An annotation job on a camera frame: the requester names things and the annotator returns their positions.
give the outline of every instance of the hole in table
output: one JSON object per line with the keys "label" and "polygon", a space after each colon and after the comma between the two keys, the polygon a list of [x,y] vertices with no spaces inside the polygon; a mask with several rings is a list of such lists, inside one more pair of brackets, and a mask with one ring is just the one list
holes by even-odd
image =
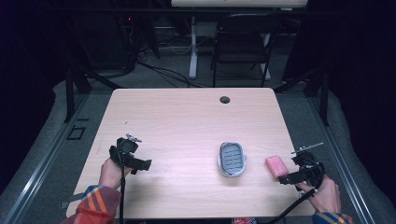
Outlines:
{"label": "hole in table", "polygon": [[220,97],[220,101],[221,101],[223,104],[228,104],[228,103],[230,103],[230,97],[228,97],[228,96],[221,96],[221,97]]}

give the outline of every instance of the hand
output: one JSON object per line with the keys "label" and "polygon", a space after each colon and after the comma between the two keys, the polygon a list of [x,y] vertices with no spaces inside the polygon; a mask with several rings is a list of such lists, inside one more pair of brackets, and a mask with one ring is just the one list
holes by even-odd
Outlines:
{"label": "hand", "polygon": [[[127,176],[131,171],[132,168],[125,167],[124,175]],[[105,160],[101,169],[99,185],[117,189],[121,184],[121,178],[121,168],[110,158]]]}
{"label": "hand", "polygon": [[[298,183],[296,186],[305,193],[313,188],[305,183]],[[338,185],[326,175],[323,176],[318,192],[309,197],[309,202],[317,212],[341,213],[340,190]]]}

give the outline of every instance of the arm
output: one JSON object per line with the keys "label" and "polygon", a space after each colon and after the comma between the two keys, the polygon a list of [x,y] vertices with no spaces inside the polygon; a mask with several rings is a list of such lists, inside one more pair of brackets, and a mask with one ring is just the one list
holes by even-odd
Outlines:
{"label": "arm", "polygon": [[[296,184],[304,192],[308,192],[312,187],[305,183]],[[316,213],[312,216],[315,224],[347,223],[353,224],[351,217],[341,213],[340,190],[338,185],[328,176],[323,176],[322,184],[318,191],[309,198]]]}
{"label": "arm", "polygon": [[[125,168],[128,175],[131,168]],[[117,191],[120,186],[121,169],[111,159],[102,165],[99,185],[90,186],[84,193],[76,213],[62,224],[105,224],[114,223],[121,194]]]}

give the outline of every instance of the table leg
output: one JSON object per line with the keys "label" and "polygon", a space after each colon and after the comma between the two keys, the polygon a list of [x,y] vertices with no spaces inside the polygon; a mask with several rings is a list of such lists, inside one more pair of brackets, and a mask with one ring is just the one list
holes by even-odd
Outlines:
{"label": "table leg", "polygon": [[[263,41],[264,41],[264,45],[268,44],[268,41],[270,39],[269,35],[262,35]],[[265,68],[265,63],[261,63],[260,64],[260,69],[262,70],[262,73],[264,72],[264,68]],[[265,74],[265,80],[271,80],[271,75],[270,75],[270,70],[267,69],[267,74]]]}
{"label": "table leg", "polygon": [[197,76],[197,42],[195,33],[195,17],[191,17],[191,61],[190,61],[190,79],[196,79]]}

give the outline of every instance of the desk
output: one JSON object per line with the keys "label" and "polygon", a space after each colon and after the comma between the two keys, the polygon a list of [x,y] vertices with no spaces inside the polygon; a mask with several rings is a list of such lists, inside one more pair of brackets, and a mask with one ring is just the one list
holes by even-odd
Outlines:
{"label": "desk", "polygon": [[[305,7],[307,0],[172,0],[172,7]],[[198,61],[198,49],[196,48],[196,23],[195,18],[191,18],[191,61],[189,78],[196,78]],[[265,74],[265,79],[271,79],[269,70]]]}
{"label": "desk", "polygon": [[[143,141],[135,156],[152,164],[126,176],[125,218],[275,217],[298,199],[295,187],[276,182],[264,165],[276,154],[291,172],[298,169],[271,89],[115,90],[75,193],[98,182],[110,146],[126,133]],[[223,142],[237,142],[247,154],[239,177],[220,173]],[[68,216],[78,203],[69,205]],[[303,202],[290,214],[313,213]]]}

